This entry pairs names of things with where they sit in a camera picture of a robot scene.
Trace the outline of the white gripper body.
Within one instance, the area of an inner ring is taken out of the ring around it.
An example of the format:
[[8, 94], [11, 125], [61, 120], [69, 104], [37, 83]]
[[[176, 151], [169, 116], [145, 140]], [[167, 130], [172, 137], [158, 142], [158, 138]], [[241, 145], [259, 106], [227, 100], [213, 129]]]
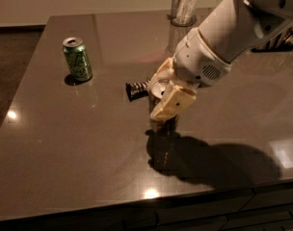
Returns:
[[173, 64], [180, 79], [201, 87], [214, 85], [231, 71], [231, 64], [211, 50], [198, 28], [190, 30], [179, 42]]

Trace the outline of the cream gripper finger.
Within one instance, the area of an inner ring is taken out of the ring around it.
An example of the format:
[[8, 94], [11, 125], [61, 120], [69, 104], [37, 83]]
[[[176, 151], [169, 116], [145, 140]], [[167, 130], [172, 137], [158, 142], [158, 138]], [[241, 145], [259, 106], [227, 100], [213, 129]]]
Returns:
[[154, 108], [150, 116], [169, 119], [179, 115], [197, 99], [196, 90], [183, 81], [170, 80], [161, 102]]
[[151, 77], [147, 84], [147, 91], [153, 95], [162, 95], [173, 75], [173, 59], [168, 58]]

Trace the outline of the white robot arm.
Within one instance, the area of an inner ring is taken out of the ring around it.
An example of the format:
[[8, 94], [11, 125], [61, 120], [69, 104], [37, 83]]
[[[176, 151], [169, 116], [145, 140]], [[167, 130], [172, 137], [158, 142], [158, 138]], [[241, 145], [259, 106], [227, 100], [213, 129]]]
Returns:
[[199, 87], [228, 74], [232, 62], [293, 24], [293, 0], [223, 0], [191, 29], [148, 83], [159, 101], [150, 119], [163, 123], [187, 109]]

